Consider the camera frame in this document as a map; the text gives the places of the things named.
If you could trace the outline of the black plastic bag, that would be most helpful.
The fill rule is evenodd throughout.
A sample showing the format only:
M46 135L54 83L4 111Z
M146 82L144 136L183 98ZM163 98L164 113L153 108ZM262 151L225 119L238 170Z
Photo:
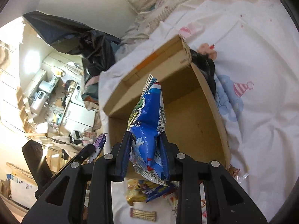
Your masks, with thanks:
M121 43L119 38L83 23L39 11L26 13L23 17L56 51L82 56L85 81L115 64L115 51Z

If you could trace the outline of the white printed bed sheet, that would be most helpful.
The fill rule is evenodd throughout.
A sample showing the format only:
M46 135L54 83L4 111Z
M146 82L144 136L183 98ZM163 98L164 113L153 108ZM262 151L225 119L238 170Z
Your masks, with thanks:
M181 34L215 46L216 105L242 187L271 220L298 179L298 30L279 0L189 0L144 43L100 75L106 103L142 59Z

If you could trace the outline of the beige wafer bar packet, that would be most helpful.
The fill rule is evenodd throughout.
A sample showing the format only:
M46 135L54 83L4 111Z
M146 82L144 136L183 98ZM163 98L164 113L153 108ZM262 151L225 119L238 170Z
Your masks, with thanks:
M130 209L130 217L138 218L138 219L141 219L141 220L152 221L152 222L157 221L156 211L145 211L145 210L139 210L139 209L131 208Z

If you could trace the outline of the yellow blue snack bag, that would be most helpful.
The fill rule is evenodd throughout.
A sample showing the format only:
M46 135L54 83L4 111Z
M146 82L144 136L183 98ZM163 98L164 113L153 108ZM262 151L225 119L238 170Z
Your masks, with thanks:
M151 181L128 179L126 200L130 206L137 202L148 203L175 190L176 187L172 183L163 186Z

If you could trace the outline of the floral quilt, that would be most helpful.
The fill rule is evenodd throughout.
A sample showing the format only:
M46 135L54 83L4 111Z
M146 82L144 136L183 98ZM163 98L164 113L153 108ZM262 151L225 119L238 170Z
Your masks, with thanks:
M137 13L134 22L122 37L122 43L134 44L148 39L161 21L188 0L125 0Z

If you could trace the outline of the dark grey cloth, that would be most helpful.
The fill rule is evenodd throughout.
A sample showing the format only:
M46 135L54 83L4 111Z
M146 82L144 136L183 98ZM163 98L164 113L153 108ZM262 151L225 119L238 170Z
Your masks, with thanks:
M203 76L205 77L213 97L216 93L216 82L214 80L215 64L214 61L209 58L208 54L200 54L195 50L191 50L192 62L199 68Z

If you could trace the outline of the cardboard box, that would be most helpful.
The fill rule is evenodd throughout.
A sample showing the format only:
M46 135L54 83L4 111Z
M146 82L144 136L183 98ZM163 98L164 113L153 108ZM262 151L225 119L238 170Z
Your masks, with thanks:
M224 123L208 83L192 62L189 46L177 35L146 57L115 85L103 110L110 143L119 143L149 75L161 84L168 141L194 160L216 160L224 167L231 152Z

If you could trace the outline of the small brown candy wrapper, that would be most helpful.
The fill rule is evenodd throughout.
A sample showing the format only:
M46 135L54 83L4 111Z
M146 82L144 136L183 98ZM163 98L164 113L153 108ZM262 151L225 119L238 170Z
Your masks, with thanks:
M230 174L233 178L236 178L237 175L238 175L239 172L240 172L240 169L239 169L239 168L235 168L235 167L233 167L232 165L229 165L228 172L229 172L229 174Z

